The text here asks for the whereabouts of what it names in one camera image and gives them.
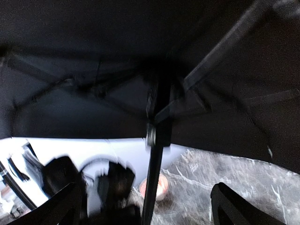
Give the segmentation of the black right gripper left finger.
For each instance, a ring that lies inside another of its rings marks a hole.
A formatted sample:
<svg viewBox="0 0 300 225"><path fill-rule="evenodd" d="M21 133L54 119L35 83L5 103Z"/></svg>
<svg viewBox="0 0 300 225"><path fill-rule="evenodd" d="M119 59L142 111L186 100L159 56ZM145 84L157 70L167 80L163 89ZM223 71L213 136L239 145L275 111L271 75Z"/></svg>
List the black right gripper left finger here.
<svg viewBox="0 0 300 225"><path fill-rule="evenodd" d="M70 183L47 202L9 225L78 225L81 212L81 189Z"/></svg>

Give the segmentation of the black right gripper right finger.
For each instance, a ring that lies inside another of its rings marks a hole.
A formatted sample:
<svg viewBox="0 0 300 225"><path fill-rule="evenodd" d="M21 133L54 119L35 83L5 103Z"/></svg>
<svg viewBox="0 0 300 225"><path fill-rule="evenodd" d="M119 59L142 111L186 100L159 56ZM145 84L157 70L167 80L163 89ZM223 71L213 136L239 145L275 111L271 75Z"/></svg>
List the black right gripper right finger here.
<svg viewBox="0 0 300 225"><path fill-rule="evenodd" d="M254 207L226 184L212 188L212 215L215 225L280 225L281 222Z"/></svg>

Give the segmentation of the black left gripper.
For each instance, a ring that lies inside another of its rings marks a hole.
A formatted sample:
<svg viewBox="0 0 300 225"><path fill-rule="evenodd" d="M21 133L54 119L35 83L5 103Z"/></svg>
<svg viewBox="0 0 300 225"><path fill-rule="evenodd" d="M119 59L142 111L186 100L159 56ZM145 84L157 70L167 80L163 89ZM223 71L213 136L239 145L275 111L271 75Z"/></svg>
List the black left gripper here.
<svg viewBox="0 0 300 225"><path fill-rule="evenodd" d="M84 170L97 163L108 163L108 171L100 172L90 178L92 185L88 187L88 176ZM89 225L89 218L106 210L120 208L127 199L135 179L135 173L119 161L111 161L107 157L89 159L77 169L68 156L51 160L42 167L42 190L49 198L53 197L69 183L79 185L82 194L81 220Z"/></svg>

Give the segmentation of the lavender and black folding umbrella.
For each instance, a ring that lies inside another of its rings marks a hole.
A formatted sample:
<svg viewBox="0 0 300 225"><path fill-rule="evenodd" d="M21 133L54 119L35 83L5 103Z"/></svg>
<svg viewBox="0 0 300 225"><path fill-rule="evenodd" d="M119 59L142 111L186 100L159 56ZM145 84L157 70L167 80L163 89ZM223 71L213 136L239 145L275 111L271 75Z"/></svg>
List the lavender and black folding umbrella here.
<svg viewBox="0 0 300 225"><path fill-rule="evenodd" d="M149 224L171 143L300 171L297 0L3 0L0 137L146 138L143 209L117 175L83 225Z"/></svg>

